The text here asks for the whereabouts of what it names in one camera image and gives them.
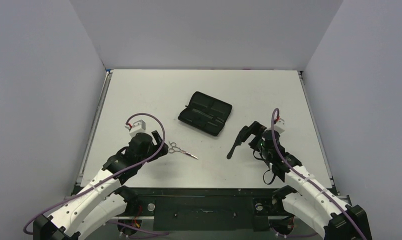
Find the black handled comb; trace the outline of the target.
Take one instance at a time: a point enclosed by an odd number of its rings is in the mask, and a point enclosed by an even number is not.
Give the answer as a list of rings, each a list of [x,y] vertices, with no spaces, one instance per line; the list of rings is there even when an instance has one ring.
[[[236,149],[236,147],[240,146],[243,142],[244,142],[244,137],[241,134],[238,134],[230,151],[228,152],[228,154],[226,155],[226,158],[229,160],[232,158],[234,151]]]

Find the silver scissors red tip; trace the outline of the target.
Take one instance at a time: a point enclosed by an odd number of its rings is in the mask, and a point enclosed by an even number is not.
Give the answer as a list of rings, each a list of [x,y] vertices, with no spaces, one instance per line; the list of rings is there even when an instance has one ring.
[[[191,153],[189,153],[189,152],[187,152],[187,151],[181,149],[180,147],[178,147],[176,142],[169,142],[169,149],[168,149],[168,152],[169,152],[170,154],[181,153],[181,154],[184,154],[184,155],[186,155],[186,156],[189,156],[189,157],[191,157],[191,158],[193,158],[193,159],[196,159],[196,160],[199,159],[197,156],[195,156],[195,155],[193,155],[193,154],[191,154]]]

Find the black zippered tool case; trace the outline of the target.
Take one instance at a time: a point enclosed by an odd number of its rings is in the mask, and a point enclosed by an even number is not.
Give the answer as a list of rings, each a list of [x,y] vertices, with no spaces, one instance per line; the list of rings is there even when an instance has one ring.
[[[233,106],[227,102],[195,92],[178,119],[214,137],[218,136],[230,116]]]

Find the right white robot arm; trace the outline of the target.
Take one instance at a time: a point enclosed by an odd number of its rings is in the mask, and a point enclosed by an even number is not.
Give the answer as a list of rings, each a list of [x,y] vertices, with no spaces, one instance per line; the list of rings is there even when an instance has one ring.
[[[307,224],[324,240],[371,240],[372,233],[366,211],[352,206],[325,188],[294,155],[280,144],[282,129],[275,123],[265,127],[257,121],[244,126],[227,154],[230,159],[237,146],[248,137],[250,148],[269,165],[274,176],[285,186],[274,191],[271,208],[287,212]]]

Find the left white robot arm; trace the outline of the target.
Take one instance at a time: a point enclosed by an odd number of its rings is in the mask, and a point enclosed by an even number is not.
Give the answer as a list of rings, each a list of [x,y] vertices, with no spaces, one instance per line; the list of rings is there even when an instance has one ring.
[[[168,145],[158,131],[130,133],[128,145],[109,157],[78,194],[33,220],[34,240],[83,240],[112,217],[137,211],[137,196],[124,184],[145,163],[167,155]]]

